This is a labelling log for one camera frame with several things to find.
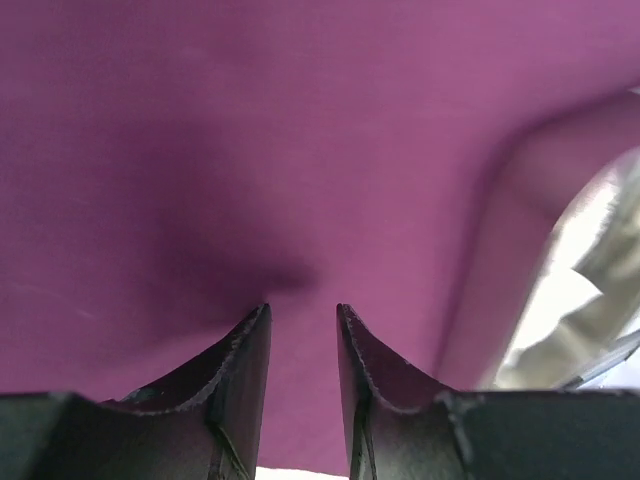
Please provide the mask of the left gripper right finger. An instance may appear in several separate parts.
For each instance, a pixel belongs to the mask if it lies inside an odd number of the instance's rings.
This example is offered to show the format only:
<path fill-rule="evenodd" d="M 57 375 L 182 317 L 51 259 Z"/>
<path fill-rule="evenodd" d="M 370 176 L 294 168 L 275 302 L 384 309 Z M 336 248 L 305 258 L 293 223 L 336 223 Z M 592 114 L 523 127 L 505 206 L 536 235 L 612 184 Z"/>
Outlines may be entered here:
<path fill-rule="evenodd" d="M 457 391 L 336 314 L 351 478 L 638 477 L 636 391 Z"/>

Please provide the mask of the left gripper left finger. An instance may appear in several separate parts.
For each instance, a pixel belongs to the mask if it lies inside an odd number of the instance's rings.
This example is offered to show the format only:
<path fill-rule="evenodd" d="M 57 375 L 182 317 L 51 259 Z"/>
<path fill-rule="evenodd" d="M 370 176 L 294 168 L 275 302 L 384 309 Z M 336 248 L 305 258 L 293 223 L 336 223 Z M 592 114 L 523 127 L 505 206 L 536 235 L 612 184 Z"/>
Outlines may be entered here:
<path fill-rule="evenodd" d="M 254 478 L 271 324 L 269 306 L 256 308 L 121 400 L 2 395 L 2 479 Z"/>

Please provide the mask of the stainless steel tray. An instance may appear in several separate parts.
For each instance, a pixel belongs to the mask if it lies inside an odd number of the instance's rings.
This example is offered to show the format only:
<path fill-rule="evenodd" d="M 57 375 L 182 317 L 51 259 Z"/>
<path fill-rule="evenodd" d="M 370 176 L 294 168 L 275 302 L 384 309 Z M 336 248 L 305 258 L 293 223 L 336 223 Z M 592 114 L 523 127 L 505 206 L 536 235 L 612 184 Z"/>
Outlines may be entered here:
<path fill-rule="evenodd" d="M 639 151 L 596 175 L 554 226 L 489 390 L 639 386 Z"/>

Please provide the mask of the purple cloth drape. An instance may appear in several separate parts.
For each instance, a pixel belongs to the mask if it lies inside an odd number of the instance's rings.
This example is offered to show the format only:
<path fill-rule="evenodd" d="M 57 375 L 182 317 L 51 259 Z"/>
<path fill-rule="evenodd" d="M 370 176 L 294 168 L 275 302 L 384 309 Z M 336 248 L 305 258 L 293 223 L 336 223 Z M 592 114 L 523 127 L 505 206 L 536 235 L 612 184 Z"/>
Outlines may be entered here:
<path fill-rule="evenodd" d="M 260 462 L 345 474 L 336 305 L 472 385 L 638 82 L 635 1 L 5 1 L 1 388 L 121 397 L 266 302 Z"/>

